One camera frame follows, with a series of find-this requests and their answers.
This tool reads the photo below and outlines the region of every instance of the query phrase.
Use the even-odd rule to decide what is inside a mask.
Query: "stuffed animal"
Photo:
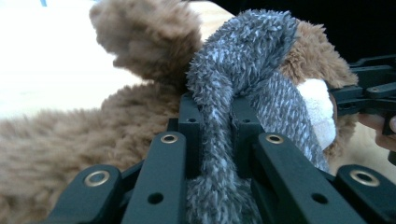
[[[295,20],[289,13],[249,11],[225,23],[219,33],[203,44],[199,17],[189,9],[187,2],[102,0],[92,8],[90,18],[98,43],[107,52],[116,55],[114,65],[129,69],[148,82],[124,87],[105,99],[100,109],[69,113],[47,111],[29,119],[0,121],[0,223],[27,223],[45,218],[67,184],[78,172],[89,166],[105,163],[124,170],[142,161],[153,136],[165,131],[169,118],[177,117],[179,98],[187,90],[187,84],[197,103],[205,105],[205,101],[210,100],[202,98],[204,96],[200,92],[205,90],[200,88],[207,88],[208,84],[219,89],[229,88],[227,90],[232,92],[214,96],[215,101],[219,97],[225,99],[226,96],[230,100],[238,94],[256,99],[254,97],[262,93],[253,92],[261,92],[264,89],[259,88],[265,86],[266,79],[257,76],[261,69],[265,70],[268,77],[276,77],[282,83],[289,83],[288,89],[267,87],[272,87],[271,92],[285,92],[281,95],[288,92],[301,94],[293,94],[293,99],[297,104],[296,108],[301,109],[304,117],[302,119],[297,116],[297,120],[302,120],[303,123],[294,122],[293,127],[302,132],[316,134],[316,137],[309,134],[306,137],[307,142],[301,141],[299,144],[306,147],[309,142],[312,143],[311,146],[315,146],[315,159],[311,161],[324,170],[328,170],[328,163],[332,166],[332,162],[342,154],[353,134],[356,116],[335,118],[332,114],[333,107],[329,105],[331,101],[327,88],[353,85],[358,80],[327,41],[324,28],[320,25]],[[247,22],[247,19],[250,23],[241,26],[241,22]],[[257,27],[264,30],[251,32],[256,31]],[[232,34],[239,34],[235,39],[242,42],[233,42],[230,36]],[[257,48],[250,49],[255,52],[252,55],[257,60],[252,57],[251,63],[242,65],[240,60],[245,59],[235,58],[235,64],[238,69],[243,67],[240,71],[246,72],[250,69],[252,76],[243,77],[244,82],[237,82],[238,73],[231,72],[233,74],[230,77],[222,78],[224,82],[212,80],[215,77],[209,74],[212,70],[207,70],[208,66],[205,66],[206,70],[201,69],[201,65],[222,61],[230,63],[227,52],[238,52],[234,47],[243,43],[244,35],[246,40],[252,41],[241,46],[250,46],[250,42],[259,43],[255,46]],[[255,60],[263,67],[253,68]],[[223,65],[213,68],[216,71],[236,69]],[[321,94],[312,97],[309,94],[311,88],[318,88],[316,92]],[[266,101],[260,99],[252,100],[253,107],[259,109],[265,106]],[[268,99],[273,100],[272,102],[277,100],[271,97]],[[315,111],[318,107],[325,113],[309,114],[309,111]],[[221,130],[227,133],[226,125],[221,126],[224,124],[227,123],[219,125],[221,128],[225,127]],[[326,132],[329,134],[323,134],[322,127],[328,128]],[[233,169],[232,161],[227,162],[222,167],[225,173],[229,173],[227,167]],[[194,198],[194,192],[198,186],[208,183],[208,176],[214,176],[210,172],[204,170],[206,175],[189,182],[187,220],[191,223],[239,223],[244,219],[250,223],[260,223],[256,208],[251,202],[247,203],[247,207],[235,205],[238,198],[249,195],[245,189],[241,191],[244,194],[234,195],[230,204],[220,205],[225,208],[242,206],[242,210],[235,214],[231,214],[232,211],[230,215],[227,215],[227,211],[213,211],[213,207],[212,211],[197,211],[202,207],[193,200],[199,201],[202,198]],[[243,181],[245,180],[236,182],[245,185]]]

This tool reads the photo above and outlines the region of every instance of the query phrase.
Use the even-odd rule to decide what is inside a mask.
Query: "white plush patch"
[[[332,101],[326,83],[321,79],[309,78],[297,86],[308,109],[311,124],[322,149],[334,141],[336,130],[332,119]]]

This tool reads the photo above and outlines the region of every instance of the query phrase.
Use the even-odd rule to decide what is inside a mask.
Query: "hole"
[[[177,136],[173,134],[167,134],[161,138],[161,141],[165,144],[172,144],[177,141]]]
[[[326,204],[329,202],[325,196],[319,193],[314,193],[311,197],[317,203]]]
[[[373,181],[373,179],[372,179],[370,176],[368,176],[368,175],[357,174],[357,176],[358,176],[358,178],[360,178],[360,179],[362,179],[362,180],[364,180],[364,181],[368,181],[368,182]]]
[[[352,103],[346,103],[346,104],[339,105],[338,107],[339,107],[340,109],[350,109],[350,108],[352,108],[352,107],[354,107],[354,106],[355,106],[355,105],[352,104]]]
[[[349,175],[356,180],[357,182],[368,186],[368,187],[378,187],[379,180],[372,174],[362,171],[362,170],[353,170],[349,173]]]
[[[148,196],[148,202],[151,204],[158,204],[163,201],[163,195],[161,193],[153,193]]]
[[[85,177],[84,183],[88,187],[98,187],[105,184],[109,178],[108,171],[95,171]]]
[[[270,134],[265,137],[265,139],[273,144],[281,144],[283,143],[283,138],[276,134]]]

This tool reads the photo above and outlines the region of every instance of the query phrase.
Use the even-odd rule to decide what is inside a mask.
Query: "black background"
[[[213,0],[237,15],[246,9],[289,10],[324,24],[326,35],[349,63],[396,53],[396,0]]]

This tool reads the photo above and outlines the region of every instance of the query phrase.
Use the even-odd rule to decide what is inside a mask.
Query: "plush toy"
[[[100,109],[0,121],[0,223],[45,218],[84,168],[124,170],[144,159],[187,89],[205,132],[203,174],[188,184],[190,223],[261,223],[230,152],[233,97],[246,96],[265,131],[287,135],[325,171],[353,133],[356,116],[335,118],[327,89],[358,80],[319,25],[247,11],[203,44],[186,2],[103,0],[90,18],[114,65],[148,82],[119,90]]]

